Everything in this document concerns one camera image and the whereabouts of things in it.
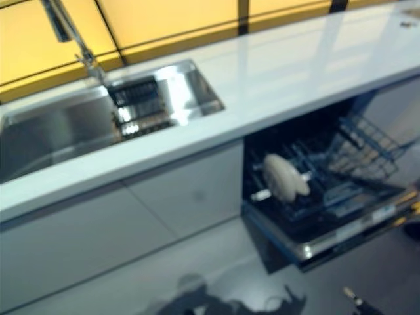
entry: cabinet door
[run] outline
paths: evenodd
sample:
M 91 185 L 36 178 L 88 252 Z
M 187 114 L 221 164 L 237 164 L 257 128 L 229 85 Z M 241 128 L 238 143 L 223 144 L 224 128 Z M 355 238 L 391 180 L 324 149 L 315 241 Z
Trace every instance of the cabinet door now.
M 0 234 L 0 312 L 173 240 L 120 183 L 6 222 Z
M 240 214 L 242 165 L 239 140 L 124 183 L 181 238 Z

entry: gray floor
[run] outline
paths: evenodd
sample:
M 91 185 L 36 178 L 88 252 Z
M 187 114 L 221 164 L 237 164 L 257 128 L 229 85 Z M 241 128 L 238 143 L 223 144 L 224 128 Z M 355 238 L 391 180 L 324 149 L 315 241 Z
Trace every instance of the gray floor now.
M 254 234 L 237 218 L 11 314 L 347 315 L 345 285 L 385 314 L 420 314 L 420 244 L 399 229 L 306 273 Z

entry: kitchen counter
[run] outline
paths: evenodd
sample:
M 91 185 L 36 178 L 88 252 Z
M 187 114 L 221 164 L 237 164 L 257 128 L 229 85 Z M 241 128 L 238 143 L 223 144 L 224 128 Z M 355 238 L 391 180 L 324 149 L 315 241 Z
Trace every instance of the kitchen counter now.
M 226 109 L 0 185 L 0 219 L 124 179 L 362 92 L 420 74 L 420 26 L 404 1 L 331 14 L 110 72 L 111 79 L 191 58 Z M 0 115 L 89 88 L 63 85 L 0 107 Z

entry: dishwasher rack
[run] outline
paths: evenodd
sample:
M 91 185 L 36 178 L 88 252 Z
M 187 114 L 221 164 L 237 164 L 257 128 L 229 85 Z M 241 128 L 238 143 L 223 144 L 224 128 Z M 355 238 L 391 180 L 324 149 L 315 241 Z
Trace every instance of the dishwasher rack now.
M 258 202 L 271 197 L 262 172 L 264 157 L 270 153 L 279 154 L 293 164 L 310 187 L 310 194 L 297 196 L 294 203 L 272 198 L 291 222 L 321 212 L 329 218 L 341 219 L 373 202 L 373 198 L 358 198 L 343 207 L 346 200 L 363 192 L 382 199 L 398 191 L 382 183 L 397 172 L 395 162 L 408 146 L 399 145 L 355 112 L 327 121 L 313 135 L 292 137 L 285 142 L 276 128 L 266 131 L 264 141 L 256 141 L 245 152 L 245 172 L 252 182 L 245 183 L 248 194 L 245 198 Z

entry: kitchen sink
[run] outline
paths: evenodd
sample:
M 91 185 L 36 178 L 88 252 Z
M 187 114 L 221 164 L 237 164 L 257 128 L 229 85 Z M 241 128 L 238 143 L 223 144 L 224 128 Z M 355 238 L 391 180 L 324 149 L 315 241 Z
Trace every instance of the kitchen sink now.
M 32 104 L 1 118 L 0 182 L 223 109 L 191 60 Z

